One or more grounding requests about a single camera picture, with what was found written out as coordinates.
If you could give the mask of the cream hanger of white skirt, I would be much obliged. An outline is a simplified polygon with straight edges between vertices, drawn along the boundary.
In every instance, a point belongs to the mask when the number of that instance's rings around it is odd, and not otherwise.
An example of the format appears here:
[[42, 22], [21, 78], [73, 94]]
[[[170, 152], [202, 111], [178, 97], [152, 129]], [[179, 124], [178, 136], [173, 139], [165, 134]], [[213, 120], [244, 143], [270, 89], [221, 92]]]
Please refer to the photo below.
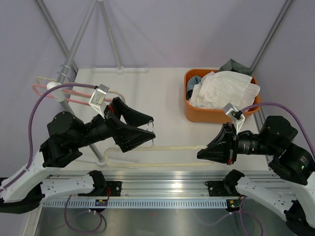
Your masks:
[[213, 167], [213, 162], [198, 160], [196, 156], [214, 137], [219, 128], [217, 125], [184, 119], [156, 120], [154, 126], [156, 138], [153, 141], [126, 153], [113, 141], [103, 141], [99, 146], [107, 165], [141, 171], [189, 171]]

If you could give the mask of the white pleated skirt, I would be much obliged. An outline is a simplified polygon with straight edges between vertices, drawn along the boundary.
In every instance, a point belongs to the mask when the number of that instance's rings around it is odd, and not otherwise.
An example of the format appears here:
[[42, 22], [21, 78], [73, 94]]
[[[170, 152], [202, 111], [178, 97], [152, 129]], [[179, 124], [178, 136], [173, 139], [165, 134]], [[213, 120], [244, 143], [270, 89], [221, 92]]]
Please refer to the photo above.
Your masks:
[[209, 72], [201, 77], [202, 85], [195, 86], [189, 104], [200, 109], [222, 110], [231, 103], [243, 109], [254, 103], [260, 86], [253, 84], [253, 77], [232, 72]]

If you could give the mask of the blue denim skirt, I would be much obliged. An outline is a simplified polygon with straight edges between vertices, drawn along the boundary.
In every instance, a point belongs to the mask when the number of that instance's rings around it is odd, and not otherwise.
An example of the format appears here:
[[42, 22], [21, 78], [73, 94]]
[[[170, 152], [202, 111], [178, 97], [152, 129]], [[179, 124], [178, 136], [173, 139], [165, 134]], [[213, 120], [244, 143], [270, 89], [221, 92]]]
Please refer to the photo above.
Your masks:
[[186, 85], [186, 100], [190, 100], [195, 86], [200, 87], [202, 85], [201, 80], [200, 76], [193, 76], [188, 80]]

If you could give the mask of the grey pleated skirt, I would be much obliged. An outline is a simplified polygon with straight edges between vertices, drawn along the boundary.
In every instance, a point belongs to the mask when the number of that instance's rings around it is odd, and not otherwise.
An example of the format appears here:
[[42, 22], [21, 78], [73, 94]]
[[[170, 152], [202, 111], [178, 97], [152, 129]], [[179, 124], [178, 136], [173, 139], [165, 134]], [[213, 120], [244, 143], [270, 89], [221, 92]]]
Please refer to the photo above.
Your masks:
[[248, 76], [252, 75], [252, 71], [248, 67], [240, 64], [239, 62], [233, 59], [230, 59], [223, 66], [221, 66], [218, 72], [221, 72], [221, 71], [232, 71], [232, 72], [245, 74]]

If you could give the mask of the pink hanger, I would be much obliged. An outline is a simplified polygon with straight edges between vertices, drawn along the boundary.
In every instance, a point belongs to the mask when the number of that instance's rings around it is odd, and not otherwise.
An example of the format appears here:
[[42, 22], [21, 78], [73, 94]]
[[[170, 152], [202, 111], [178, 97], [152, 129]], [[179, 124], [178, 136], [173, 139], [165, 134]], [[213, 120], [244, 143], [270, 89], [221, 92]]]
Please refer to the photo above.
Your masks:
[[[47, 86], [46, 85], [42, 85], [42, 84], [33, 84], [31, 88], [35, 92], [35, 94], [37, 94], [39, 96], [41, 96], [45, 91], [48, 90]], [[67, 88], [61, 88], [61, 91], [64, 94], [65, 101], [71, 102], [71, 103], [77, 103], [77, 104], [80, 104], [80, 105], [89, 106], [88, 102], [72, 99], [72, 97], [74, 96], [74, 97], [82, 97], [82, 98], [85, 98], [85, 99], [90, 99], [91, 94], [78, 92], [76, 90], [69, 90]]]

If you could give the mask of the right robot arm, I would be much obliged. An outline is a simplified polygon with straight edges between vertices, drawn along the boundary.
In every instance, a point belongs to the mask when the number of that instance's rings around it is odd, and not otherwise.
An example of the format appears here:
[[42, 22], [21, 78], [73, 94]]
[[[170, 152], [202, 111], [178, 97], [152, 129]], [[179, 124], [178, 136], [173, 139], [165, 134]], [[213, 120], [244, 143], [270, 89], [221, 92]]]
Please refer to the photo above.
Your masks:
[[249, 197], [285, 221], [297, 236], [315, 234], [315, 161], [312, 155], [293, 143], [297, 129], [282, 116], [268, 116], [258, 134], [237, 132], [232, 123], [223, 124], [220, 133], [197, 153], [197, 158], [232, 165], [239, 154], [272, 156], [271, 170], [291, 187], [295, 199], [277, 195], [233, 169], [222, 180], [229, 195]]

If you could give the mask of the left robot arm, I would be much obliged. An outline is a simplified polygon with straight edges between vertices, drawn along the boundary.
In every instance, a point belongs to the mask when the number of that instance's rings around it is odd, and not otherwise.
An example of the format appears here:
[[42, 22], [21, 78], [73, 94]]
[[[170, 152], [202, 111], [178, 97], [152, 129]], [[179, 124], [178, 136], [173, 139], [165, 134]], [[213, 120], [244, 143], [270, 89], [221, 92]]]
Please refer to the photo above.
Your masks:
[[48, 123], [49, 138], [40, 146], [31, 165], [0, 180], [0, 211], [23, 214], [61, 196], [101, 196], [107, 183], [101, 171], [93, 170], [73, 179], [48, 180], [50, 174], [66, 167], [82, 153], [80, 148], [113, 138], [122, 152], [135, 149], [156, 137], [141, 129], [152, 116], [128, 107], [119, 97], [106, 106], [104, 115], [84, 123], [70, 112], [60, 112]]

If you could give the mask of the orange plastic basket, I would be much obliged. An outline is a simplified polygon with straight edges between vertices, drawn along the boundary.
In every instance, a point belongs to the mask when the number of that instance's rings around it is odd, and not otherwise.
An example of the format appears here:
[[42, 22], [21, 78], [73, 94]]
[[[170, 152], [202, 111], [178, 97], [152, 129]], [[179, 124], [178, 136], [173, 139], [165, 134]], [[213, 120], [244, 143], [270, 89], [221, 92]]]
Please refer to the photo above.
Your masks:
[[[186, 100], [186, 85], [188, 80], [197, 75], [203, 77], [206, 73], [209, 72], [218, 72], [218, 70], [213, 69], [191, 69], [189, 70], [184, 76], [184, 102], [185, 102], [185, 115], [188, 120], [192, 122], [209, 122], [209, 123], [225, 123], [230, 121], [230, 119], [224, 114], [222, 110], [214, 110], [214, 109], [200, 109], [195, 108], [189, 104]], [[256, 78], [253, 77], [252, 81], [253, 84], [257, 84]], [[253, 104], [258, 104], [261, 102], [260, 95], [255, 98]]]

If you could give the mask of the silver clothes rack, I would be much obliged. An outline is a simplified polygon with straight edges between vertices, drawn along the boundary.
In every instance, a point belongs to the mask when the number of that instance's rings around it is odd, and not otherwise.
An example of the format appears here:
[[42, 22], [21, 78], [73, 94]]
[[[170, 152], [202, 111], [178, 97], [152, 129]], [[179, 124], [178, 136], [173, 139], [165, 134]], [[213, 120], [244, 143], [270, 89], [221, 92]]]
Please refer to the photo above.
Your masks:
[[[61, 70], [58, 72], [58, 78], [57, 78], [57, 82], [62, 83], [65, 81], [68, 70], [73, 70], [73, 73], [76, 75], [78, 73], [78, 66], [76, 65], [75, 61], [74, 61], [74, 57], [77, 53], [77, 50], [79, 48], [79, 45], [81, 43], [81, 40], [83, 38], [83, 35], [86, 31], [86, 28], [88, 26], [88, 23], [90, 21], [90, 18], [92, 16], [92, 13], [95, 9], [96, 6], [96, 1], [92, 1], [86, 16], [84, 17], [84, 20], [77, 32], [77, 35], [75, 36], [75, 39], [71, 45], [70, 50], [68, 50], [68, 54], [66, 56], [66, 60], [64, 62], [64, 64], [61, 65]], [[121, 63], [120, 63], [120, 59], [119, 59], [119, 55], [118, 55], [118, 51], [117, 51], [117, 47], [116, 47], [116, 43], [110, 28], [110, 23], [107, 17], [107, 13], [106, 13], [106, 8], [104, 5], [104, 2], [102, 0], [99, 1], [99, 6], [105, 21], [105, 25], [107, 28], [107, 32], [109, 35], [109, 39], [111, 42], [111, 47], [115, 56], [115, 60], [116, 60], [116, 64], [117, 64], [117, 68], [116, 68], [116, 73], [117, 74], [124, 74], [124, 73], [146, 73], [148, 71], [147, 68], [124, 68]], [[122, 168], [140, 168], [140, 167], [148, 167], [148, 165], [146, 164], [140, 164], [140, 163], [110, 163], [109, 160], [107, 159], [107, 154], [109, 153], [109, 151], [107, 150], [104, 155], [101, 155], [100, 151], [98, 150], [98, 148], [96, 147], [96, 145], [91, 144], [88, 146], [90, 148], [90, 150], [94, 153], [94, 155], [96, 156], [96, 163], [99, 166], [112, 166], [112, 167], [122, 167]]]

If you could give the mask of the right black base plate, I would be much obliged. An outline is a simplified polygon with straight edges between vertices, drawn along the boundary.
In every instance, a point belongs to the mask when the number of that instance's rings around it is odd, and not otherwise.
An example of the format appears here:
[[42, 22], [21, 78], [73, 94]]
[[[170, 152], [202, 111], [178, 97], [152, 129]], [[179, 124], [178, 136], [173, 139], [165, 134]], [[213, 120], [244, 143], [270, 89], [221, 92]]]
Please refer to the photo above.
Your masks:
[[210, 197], [240, 197], [244, 194], [236, 190], [235, 185], [224, 182], [223, 180], [206, 181], [208, 193]]

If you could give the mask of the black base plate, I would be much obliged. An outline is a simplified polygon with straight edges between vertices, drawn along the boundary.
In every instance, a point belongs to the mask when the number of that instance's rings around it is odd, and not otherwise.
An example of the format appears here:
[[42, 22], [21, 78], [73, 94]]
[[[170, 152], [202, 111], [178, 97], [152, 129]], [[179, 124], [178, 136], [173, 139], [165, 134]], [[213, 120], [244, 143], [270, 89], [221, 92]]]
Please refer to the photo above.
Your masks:
[[240, 197], [244, 194], [236, 190], [235, 185], [224, 182], [223, 180], [206, 181], [208, 193], [210, 197]]
[[121, 181], [106, 181], [106, 186], [96, 187], [90, 193], [77, 194], [80, 197], [120, 197], [122, 190]]

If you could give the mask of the aluminium mounting rail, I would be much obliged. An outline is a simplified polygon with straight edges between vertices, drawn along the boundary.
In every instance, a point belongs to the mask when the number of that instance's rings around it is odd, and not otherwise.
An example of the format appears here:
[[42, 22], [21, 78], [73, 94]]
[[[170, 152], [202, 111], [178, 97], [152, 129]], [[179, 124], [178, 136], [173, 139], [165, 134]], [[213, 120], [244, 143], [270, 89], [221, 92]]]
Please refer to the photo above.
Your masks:
[[[174, 199], [206, 198], [209, 196], [206, 181], [223, 180], [230, 170], [213, 171], [149, 171], [149, 170], [103, 170], [106, 181], [121, 181], [121, 198], [131, 199]], [[273, 193], [295, 197], [293, 190], [284, 180], [271, 171], [241, 171], [252, 181]], [[48, 181], [61, 182], [81, 177], [87, 172], [59, 171], [48, 176]]]

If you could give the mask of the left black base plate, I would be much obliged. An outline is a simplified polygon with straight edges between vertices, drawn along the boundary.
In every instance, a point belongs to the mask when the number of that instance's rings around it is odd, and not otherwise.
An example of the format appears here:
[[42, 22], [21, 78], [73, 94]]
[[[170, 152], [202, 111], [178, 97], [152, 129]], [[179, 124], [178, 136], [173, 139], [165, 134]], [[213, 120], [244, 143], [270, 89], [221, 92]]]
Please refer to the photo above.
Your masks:
[[121, 181], [106, 181], [106, 186], [96, 187], [90, 193], [77, 194], [80, 197], [120, 197], [122, 190]]

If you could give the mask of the frame post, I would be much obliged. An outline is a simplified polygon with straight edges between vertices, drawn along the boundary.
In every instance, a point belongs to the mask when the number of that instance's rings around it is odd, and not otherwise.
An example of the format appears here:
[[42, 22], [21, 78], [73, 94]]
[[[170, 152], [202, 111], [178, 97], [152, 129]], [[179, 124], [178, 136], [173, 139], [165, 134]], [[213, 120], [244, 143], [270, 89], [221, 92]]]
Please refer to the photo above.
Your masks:
[[50, 32], [52, 33], [57, 45], [59, 46], [59, 48], [61, 49], [62, 53], [67, 56], [68, 54], [68, 49], [67, 46], [58, 30], [58, 27], [50, 13], [50, 11], [48, 10], [48, 7], [46, 6], [45, 2], [43, 0], [34, 0], [33, 1], [36, 5], [36, 7], [39, 10], [39, 13], [42, 15], [44, 21], [46, 22], [46, 25], [48, 27], [48, 29], [50, 30]]
[[275, 37], [278, 29], [280, 28], [284, 18], [286, 17], [287, 13], [289, 12], [290, 8], [292, 7], [294, 0], [285, 0], [282, 7], [280, 8], [274, 22], [271, 25], [266, 37], [263, 40], [262, 45], [260, 46], [251, 66], [250, 70], [252, 72], [255, 71], [257, 66], [259, 65], [261, 59], [263, 58], [264, 54], [266, 53], [270, 43], [272, 42], [273, 38]]

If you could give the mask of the right frame post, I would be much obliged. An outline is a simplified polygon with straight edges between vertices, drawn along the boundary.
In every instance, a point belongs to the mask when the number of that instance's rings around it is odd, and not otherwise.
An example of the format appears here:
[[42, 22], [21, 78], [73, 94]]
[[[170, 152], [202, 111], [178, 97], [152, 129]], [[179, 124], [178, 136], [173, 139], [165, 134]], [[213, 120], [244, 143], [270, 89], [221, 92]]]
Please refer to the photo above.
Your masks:
[[278, 29], [280, 28], [284, 18], [286, 17], [287, 13], [289, 12], [290, 8], [292, 7], [294, 0], [285, 0], [282, 7], [280, 8], [274, 22], [271, 25], [266, 37], [263, 40], [262, 45], [260, 46], [251, 66], [250, 70], [252, 72], [255, 71], [257, 66], [259, 65], [261, 59], [263, 58], [264, 54], [266, 53], [270, 43], [272, 42], [273, 38], [275, 37]]

